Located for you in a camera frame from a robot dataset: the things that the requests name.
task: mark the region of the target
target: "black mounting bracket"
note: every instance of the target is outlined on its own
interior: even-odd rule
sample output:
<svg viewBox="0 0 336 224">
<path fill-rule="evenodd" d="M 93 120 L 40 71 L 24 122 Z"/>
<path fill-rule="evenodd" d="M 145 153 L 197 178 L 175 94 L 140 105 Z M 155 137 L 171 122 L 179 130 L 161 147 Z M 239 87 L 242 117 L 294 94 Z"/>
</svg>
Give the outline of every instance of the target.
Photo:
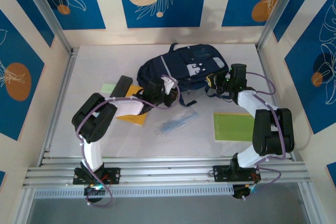
<svg viewBox="0 0 336 224">
<path fill-rule="evenodd" d="M 230 165 L 215 165 L 213 169 L 215 182 L 256 184 L 261 180 L 260 171 L 258 169 L 239 167 L 237 153 L 231 159 Z"/>
<path fill-rule="evenodd" d="M 80 163 L 81 168 L 75 169 L 74 185 L 91 185 L 99 184 L 97 180 L 90 174 L 87 168 Z M 95 174 L 104 182 L 105 185 L 118 185 L 120 180 L 120 168 L 108 167 L 102 165 Z"/>
</svg>

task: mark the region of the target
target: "lime green board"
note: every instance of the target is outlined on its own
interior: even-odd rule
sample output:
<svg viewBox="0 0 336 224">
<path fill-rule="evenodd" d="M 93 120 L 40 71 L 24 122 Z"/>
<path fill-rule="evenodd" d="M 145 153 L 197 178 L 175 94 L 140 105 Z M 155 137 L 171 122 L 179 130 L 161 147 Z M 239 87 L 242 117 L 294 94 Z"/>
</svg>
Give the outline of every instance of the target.
<svg viewBox="0 0 336 224">
<path fill-rule="evenodd" d="M 115 84 L 103 83 L 103 86 L 101 86 L 100 92 L 112 93 L 112 91 L 114 90 L 115 87 L 116 87 Z"/>
<path fill-rule="evenodd" d="M 250 114 L 214 113 L 215 140 L 252 141 L 254 118 Z"/>
</svg>

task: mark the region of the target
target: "orange circle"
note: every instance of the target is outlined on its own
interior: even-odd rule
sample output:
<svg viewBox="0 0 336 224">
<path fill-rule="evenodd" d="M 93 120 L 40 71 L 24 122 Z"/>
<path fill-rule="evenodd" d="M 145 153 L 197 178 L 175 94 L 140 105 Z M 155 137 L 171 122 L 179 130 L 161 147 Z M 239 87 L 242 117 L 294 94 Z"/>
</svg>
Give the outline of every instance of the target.
<svg viewBox="0 0 336 224">
<path fill-rule="evenodd" d="M 70 14 L 70 8 L 66 5 L 59 5 L 57 6 L 57 10 L 63 14 L 63 15 L 68 15 Z"/>
<path fill-rule="evenodd" d="M 11 78 L 12 75 L 20 79 L 20 81 Z M 5 76 L 9 79 L 5 82 L 7 93 L 14 100 L 22 102 L 29 96 L 31 85 L 31 76 L 28 68 L 21 63 L 10 64 L 6 71 Z"/>
<path fill-rule="evenodd" d="M 313 76 L 311 77 L 311 83 L 313 83 L 315 87 L 321 86 L 322 82 L 323 82 L 323 76 L 319 72 L 314 73 Z"/>
<path fill-rule="evenodd" d="M 252 19 L 256 22 L 267 21 L 277 0 L 261 0 L 252 10 Z"/>
</svg>

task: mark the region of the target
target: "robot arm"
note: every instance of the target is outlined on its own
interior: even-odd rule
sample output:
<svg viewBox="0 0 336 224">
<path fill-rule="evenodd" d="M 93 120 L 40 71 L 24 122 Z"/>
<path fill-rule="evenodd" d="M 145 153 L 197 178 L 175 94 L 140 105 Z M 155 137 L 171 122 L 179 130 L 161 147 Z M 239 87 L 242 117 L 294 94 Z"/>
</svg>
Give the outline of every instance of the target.
<svg viewBox="0 0 336 224">
<path fill-rule="evenodd" d="M 226 77 L 227 74 L 227 72 L 212 74 L 207 77 L 207 83 L 216 90 L 219 97 L 223 93 L 228 93 L 229 98 L 255 118 L 253 139 L 249 148 L 233 156 L 229 166 L 214 166 L 214 172 L 217 173 L 215 181 L 250 184 L 253 177 L 252 184 L 255 185 L 261 179 L 258 170 L 260 162 L 267 156 L 282 155 L 284 158 L 282 140 L 285 152 L 294 149 L 291 112 L 268 104 L 257 95 L 257 91 L 247 87 L 246 65 L 233 64 L 229 78 Z M 239 187 L 234 197 L 242 198 L 249 195 L 249 188 Z"/>
<path fill-rule="evenodd" d="M 99 93 L 92 94 L 72 118 L 76 132 L 80 128 L 78 135 L 82 139 L 82 152 L 85 157 L 85 160 L 83 159 L 80 163 L 81 168 L 75 169 L 78 178 L 76 181 L 81 184 L 91 184 L 96 181 L 92 173 L 99 178 L 107 175 L 107 169 L 104 168 L 101 157 L 99 140 L 105 135 L 114 117 L 145 114 L 153 106 L 161 103 L 170 107 L 177 98 L 176 84 L 175 79 L 163 76 L 159 80 L 150 81 L 145 89 L 131 96 L 131 100 L 130 98 L 112 98 L 107 102 Z M 123 91 L 117 93 L 124 97 L 128 88 L 125 89 L 123 85 L 118 84 L 116 88 L 119 86 Z"/>
</svg>

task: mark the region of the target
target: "backpack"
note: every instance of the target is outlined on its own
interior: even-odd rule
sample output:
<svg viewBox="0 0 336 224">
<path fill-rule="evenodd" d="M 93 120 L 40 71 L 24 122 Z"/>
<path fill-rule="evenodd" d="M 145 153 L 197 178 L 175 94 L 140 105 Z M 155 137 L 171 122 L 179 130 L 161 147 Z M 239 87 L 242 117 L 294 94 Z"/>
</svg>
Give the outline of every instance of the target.
<svg viewBox="0 0 336 224">
<path fill-rule="evenodd" d="M 197 90 L 207 86 L 206 77 L 209 74 L 228 71 L 227 63 L 213 46 L 198 44 L 174 50 L 175 45 L 177 43 L 171 44 L 169 52 L 150 59 L 140 67 L 137 81 L 141 87 L 165 74 L 179 82 L 181 92 Z M 194 103 L 196 101 L 185 105 L 180 95 L 181 105 L 191 106 Z"/>
</svg>

